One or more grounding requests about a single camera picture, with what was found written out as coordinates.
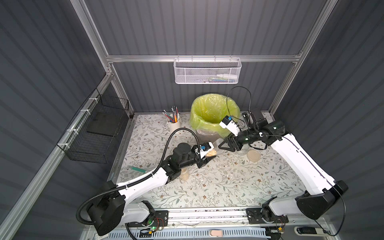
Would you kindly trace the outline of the oatmeal jar with beige lid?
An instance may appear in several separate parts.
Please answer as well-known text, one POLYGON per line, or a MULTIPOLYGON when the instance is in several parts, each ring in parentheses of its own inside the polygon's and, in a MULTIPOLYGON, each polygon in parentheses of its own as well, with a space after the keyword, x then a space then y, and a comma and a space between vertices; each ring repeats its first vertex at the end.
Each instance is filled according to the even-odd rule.
POLYGON ((248 145, 243 145, 242 148, 239 151, 236 151, 236 154, 239 156, 245 156, 249 151, 248 145))

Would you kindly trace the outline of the beige jar lid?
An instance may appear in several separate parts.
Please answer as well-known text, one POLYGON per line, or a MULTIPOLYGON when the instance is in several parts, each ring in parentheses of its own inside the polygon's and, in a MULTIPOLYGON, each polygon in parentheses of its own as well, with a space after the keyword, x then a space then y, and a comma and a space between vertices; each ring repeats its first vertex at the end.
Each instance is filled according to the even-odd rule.
POLYGON ((250 161, 250 162, 253 162, 253 163, 256 163, 258 162, 260 159, 261 159, 261 154, 259 151, 256 151, 256 150, 249 150, 247 152, 247 159, 250 161))

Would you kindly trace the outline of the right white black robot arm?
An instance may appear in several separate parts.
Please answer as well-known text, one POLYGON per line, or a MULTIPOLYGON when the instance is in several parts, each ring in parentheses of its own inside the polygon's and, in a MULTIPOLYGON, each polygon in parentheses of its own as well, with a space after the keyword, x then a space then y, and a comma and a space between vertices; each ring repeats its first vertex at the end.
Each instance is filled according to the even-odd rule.
POLYGON ((305 190, 297 196, 273 197, 263 203, 260 215, 266 223, 295 214, 317 220, 348 190, 344 181, 335 181, 311 158, 295 136, 286 131, 282 121, 268 123, 266 119, 256 119, 251 112, 245 112, 243 118, 247 126, 245 130, 241 130, 231 116, 222 119, 220 126, 229 130, 230 134, 219 148, 236 152, 244 145, 261 141, 284 158, 305 186, 305 190))

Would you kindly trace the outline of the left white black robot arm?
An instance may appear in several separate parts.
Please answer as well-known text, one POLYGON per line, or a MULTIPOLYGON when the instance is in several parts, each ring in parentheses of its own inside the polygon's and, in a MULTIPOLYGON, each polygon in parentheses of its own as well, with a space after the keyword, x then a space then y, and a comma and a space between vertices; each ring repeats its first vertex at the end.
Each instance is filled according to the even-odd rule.
POLYGON ((143 194, 162 187, 177 179, 186 167, 196 165, 204 167, 215 156, 211 142, 200 146, 187 143, 178 144, 172 155, 165 157, 157 171, 153 170, 142 177, 117 185, 109 181, 105 185, 106 193, 92 199, 87 204, 87 213, 91 224, 99 236, 114 230, 119 224, 140 223, 152 224, 155 210, 148 201, 134 204, 133 201, 143 194))

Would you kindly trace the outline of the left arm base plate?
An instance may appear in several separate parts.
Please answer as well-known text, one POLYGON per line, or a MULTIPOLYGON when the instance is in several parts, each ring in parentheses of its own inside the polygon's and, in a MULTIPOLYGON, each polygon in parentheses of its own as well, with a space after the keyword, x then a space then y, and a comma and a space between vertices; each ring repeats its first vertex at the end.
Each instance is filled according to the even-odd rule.
POLYGON ((129 223, 130 227, 136 228, 149 228, 149 227, 166 227, 168 225, 169 211, 155 211, 154 215, 150 215, 148 220, 142 223, 132 222, 129 223))

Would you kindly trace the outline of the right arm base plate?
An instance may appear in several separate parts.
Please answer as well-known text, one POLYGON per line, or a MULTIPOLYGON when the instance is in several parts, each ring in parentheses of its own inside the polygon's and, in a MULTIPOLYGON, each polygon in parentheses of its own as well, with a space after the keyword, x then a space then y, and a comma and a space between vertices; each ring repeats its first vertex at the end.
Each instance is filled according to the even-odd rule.
POLYGON ((276 216, 268 208, 247 208, 246 215, 249 224, 287 224, 289 222, 287 215, 276 216))

